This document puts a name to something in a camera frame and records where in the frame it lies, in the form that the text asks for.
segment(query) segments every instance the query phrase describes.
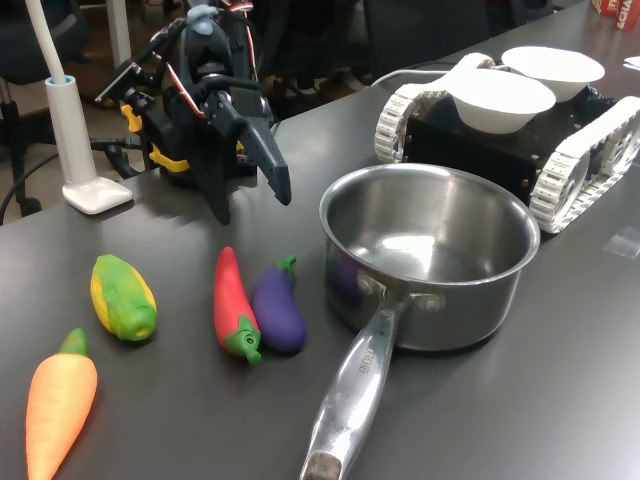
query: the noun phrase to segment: purple eggplant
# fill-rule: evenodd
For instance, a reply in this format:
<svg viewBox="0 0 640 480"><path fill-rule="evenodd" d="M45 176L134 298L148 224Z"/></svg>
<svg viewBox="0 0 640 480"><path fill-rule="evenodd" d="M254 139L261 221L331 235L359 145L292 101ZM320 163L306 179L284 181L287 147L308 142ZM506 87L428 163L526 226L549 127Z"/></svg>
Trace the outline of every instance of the purple eggplant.
<svg viewBox="0 0 640 480"><path fill-rule="evenodd" d="M295 261L296 257L289 257L269 267L258 280L251 299L262 341L282 353L300 351L307 338L307 328L293 298Z"/></svg>

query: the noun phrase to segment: plastic vegetable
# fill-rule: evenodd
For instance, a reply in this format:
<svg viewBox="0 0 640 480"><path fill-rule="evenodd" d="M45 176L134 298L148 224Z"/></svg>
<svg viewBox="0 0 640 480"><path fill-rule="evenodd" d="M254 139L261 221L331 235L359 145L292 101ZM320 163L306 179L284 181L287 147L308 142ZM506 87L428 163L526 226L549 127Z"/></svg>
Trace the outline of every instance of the plastic vegetable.
<svg viewBox="0 0 640 480"><path fill-rule="evenodd" d="M98 386L87 336L73 330L60 352L40 364L27 404L29 480L51 480L84 425Z"/></svg>
<svg viewBox="0 0 640 480"><path fill-rule="evenodd" d="M213 321L220 345L228 352L247 357L255 365L262 361L257 352L260 329L242 286L240 268L231 247L218 257L213 289Z"/></svg>
<svg viewBox="0 0 640 480"><path fill-rule="evenodd" d="M258 280L251 306L264 343L283 353L300 351L307 328L293 298L293 267L289 257L269 267Z"/></svg>
<svg viewBox="0 0 640 480"><path fill-rule="evenodd" d="M101 255L91 275L91 299L104 327L121 340L144 340L156 329L153 294L138 271L113 255Z"/></svg>

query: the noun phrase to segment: saucepan handle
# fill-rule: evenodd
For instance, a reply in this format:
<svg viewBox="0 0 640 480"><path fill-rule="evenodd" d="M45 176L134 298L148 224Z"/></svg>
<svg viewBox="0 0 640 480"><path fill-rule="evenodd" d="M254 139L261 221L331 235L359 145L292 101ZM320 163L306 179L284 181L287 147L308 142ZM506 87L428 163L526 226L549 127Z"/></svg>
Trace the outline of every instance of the saucepan handle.
<svg viewBox="0 0 640 480"><path fill-rule="evenodd" d="M407 302L382 300L349 348L324 398L300 480L342 480L369 430Z"/></svg>

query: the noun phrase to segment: white bowl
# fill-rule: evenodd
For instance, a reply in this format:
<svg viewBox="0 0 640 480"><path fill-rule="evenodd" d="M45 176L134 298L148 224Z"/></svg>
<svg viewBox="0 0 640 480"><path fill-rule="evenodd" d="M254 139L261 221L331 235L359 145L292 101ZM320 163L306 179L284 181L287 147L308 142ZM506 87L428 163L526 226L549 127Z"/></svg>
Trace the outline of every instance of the white bowl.
<svg viewBox="0 0 640 480"><path fill-rule="evenodd" d="M513 133L556 103L553 92L537 80L499 70L478 69L450 76L460 119L486 133Z"/></svg>
<svg viewBox="0 0 640 480"><path fill-rule="evenodd" d="M590 82L604 77L604 67L592 58L557 48L512 48L504 52L502 62L544 83L558 102L571 100Z"/></svg>

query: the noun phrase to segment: toy eggplant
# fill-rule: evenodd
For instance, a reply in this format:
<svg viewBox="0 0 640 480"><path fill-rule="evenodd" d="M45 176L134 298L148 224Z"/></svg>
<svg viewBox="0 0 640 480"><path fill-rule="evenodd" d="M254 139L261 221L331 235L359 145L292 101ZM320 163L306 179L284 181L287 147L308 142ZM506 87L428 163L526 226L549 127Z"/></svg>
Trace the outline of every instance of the toy eggplant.
<svg viewBox="0 0 640 480"><path fill-rule="evenodd" d="M139 341L156 329L153 294L138 271L113 255L101 255L91 274L91 300L104 328L121 340Z"/></svg>
<svg viewBox="0 0 640 480"><path fill-rule="evenodd" d="M251 306L264 343L282 353L302 349L307 329L293 298L293 267L296 257L276 262L258 280Z"/></svg>
<svg viewBox="0 0 640 480"><path fill-rule="evenodd" d="M213 290L213 321L220 345L233 355L247 357L251 365L258 364L260 329L251 310L236 254L225 247L218 257Z"/></svg>

